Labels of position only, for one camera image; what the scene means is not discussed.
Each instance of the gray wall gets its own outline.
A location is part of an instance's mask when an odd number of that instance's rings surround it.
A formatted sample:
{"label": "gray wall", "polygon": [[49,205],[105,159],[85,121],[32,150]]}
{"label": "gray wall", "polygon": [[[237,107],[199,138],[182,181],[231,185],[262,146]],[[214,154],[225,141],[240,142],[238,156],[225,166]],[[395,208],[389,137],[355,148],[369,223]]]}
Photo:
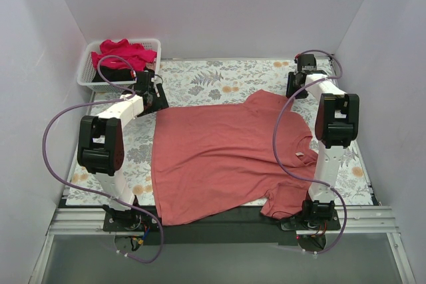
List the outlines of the gray wall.
{"label": "gray wall", "polygon": [[[0,0],[0,283],[27,283],[62,186],[41,157],[52,116],[88,99],[75,71],[86,42],[64,0]],[[49,139],[66,176],[81,112],[60,119]]]}
{"label": "gray wall", "polygon": [[391,205],[418,283],[426,283],[426,0],[365,0],[337,50],[361,99],[359,145]]}
{"label": "gray wall", "polygon": [[363,0],[65,0],[85,39],[156,37],[167,58],[334,52]]}

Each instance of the bright pink clothing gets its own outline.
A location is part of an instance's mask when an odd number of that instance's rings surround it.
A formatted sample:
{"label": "bright pink clothing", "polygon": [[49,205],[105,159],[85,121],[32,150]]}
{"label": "bright pink clothing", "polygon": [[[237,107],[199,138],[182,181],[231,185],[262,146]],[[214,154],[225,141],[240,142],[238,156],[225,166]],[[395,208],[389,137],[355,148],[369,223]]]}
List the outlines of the bright pink clothing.
{"label": "bright pink clothing", "polygon": [[[164,225],[190,223],[260,198],[268,199],[261,210],[267,216],[300,211],[310,183],[283,172],[272,152],[272,132],[286,100],[260,90],[242,104],[158,112],[152,185]],[[311,138],[303,118],[286,111],[278,153],[292,172],[307,178],[314,177],[317,159]]]}
{"label": "bright pink clothing", "polygon": [[[140,43],[129,43],[127,39],[123,39],[117,43],[111,40],[105,40],[99,46],[101,54],[92,52],[93,68],[98,67],[101,58],[107,55],[116,55],[127,60],[135,71],[143,71],[146,63],[153,63],[157,53],[153,50],[145,50]],[[118,59],[105,59],[102,66],[112,69],[128,69],[128,65]]]}

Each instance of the coral garment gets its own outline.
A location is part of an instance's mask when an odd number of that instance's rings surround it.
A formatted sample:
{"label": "coral garment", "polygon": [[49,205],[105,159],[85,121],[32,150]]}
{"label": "coral garment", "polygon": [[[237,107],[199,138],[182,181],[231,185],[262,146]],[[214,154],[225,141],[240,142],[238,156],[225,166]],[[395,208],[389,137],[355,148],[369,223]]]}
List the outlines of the coral garment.
{"label": "coral garment", "polygon": [[[129,43],[127,39],[115,43],[111,40],[105,40],[99,46],[101,54],[92,52],[93,68],[97,69],[101,58],[108,55],[115,55],[125,59],[135,71],[143,71],[146,63],[153,63],[157,53],[153,50],[146,50],[140,43]],[[128,65],[119,59],[109,58],[102,62],[102,66],[111,69],[128,69]]]}
{"label": "coral garment", "polygon": [[[241,104],[167,108],[157,114],[152,185],[164,225],[185,224],[260,198],[274,218],[300,211],[309,182],[287,175],[272,151],[272,132],[286,97],[260,90]],[[278,154],[313,178],[317,154],[303,118],[283,115]]]}

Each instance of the floral pattern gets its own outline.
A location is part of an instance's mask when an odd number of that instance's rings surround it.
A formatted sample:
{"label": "floral pattern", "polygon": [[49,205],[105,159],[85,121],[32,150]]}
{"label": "floral pattern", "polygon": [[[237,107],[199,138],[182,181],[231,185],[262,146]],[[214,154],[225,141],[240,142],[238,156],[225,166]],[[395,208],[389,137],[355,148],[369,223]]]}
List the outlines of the floral pattern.
{"label": "floral pattern", "polygon": [[[318,59],[318,67],[331,74],[327,59]],[[159,75],[164,79],[164,91],[170,106],[197,106],[208,104],[233,104],[244,102],[248,96],[263,89],[276,94],[286,93],[287,75],[294,70],[293,61],[162,61]],[[96,94],[95,100],[117,98],[109,92]],[[94,106],[91,114],[98,114],[110,105]],[[306,121],[314,135],[318,103],[309,95],[292,106]],[[155,129],[155,114],[137,118],[123,130],[124,177],[138,197],[141,205],[154,205],[151,181],[151,153]],[[311,149],[318,151],[318,141],[313,138]],[[372,205],[359,148],[354,142],[345,152],[337,177],[336,189],[347,205]],[[73,168],[70,180],[80,186],[101,190],[92,174],[78,164]],[[247,205],[262,206],[265,199]],[[68,205],[99,205],[107,199],[70,189]]]}

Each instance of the clothing pile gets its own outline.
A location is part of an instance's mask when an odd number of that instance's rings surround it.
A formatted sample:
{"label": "clothing pile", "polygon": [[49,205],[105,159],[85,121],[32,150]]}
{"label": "clothing pile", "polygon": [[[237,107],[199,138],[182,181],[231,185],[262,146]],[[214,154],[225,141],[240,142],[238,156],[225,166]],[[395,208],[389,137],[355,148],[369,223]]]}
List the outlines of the clothing pile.
{"label": "clothing pile", "polygon": [[[93,68],[97,69],[98,62],[108,55],[119,56],[132,66],[138,72],[146,68],[147,63],[153,63],[157,53],[153,50],[146,50],[140,43],[129,43],[123,39],[117,43],[111,40],[105,40],[101,43],[99,49],[101,53],[92,52]],[[101,65],[102,74],[110,81],[131,81],[133,76],[128,65],[119,59],[105,59]],[[92,82],[104,82],[99,73],[96,73]]]}
{"label": "clothing pile", "polygon": [[[310,182],[287,175],[272,133],[287,98],[260,90],[244,103],[167,108],[157,113],[152,149],[155,205],[164,225],[185,224],[260,198],[261,213],[300,211]],[[285,111],[278,154],[293,173],[313,178],[318,155],[303,118]]]}

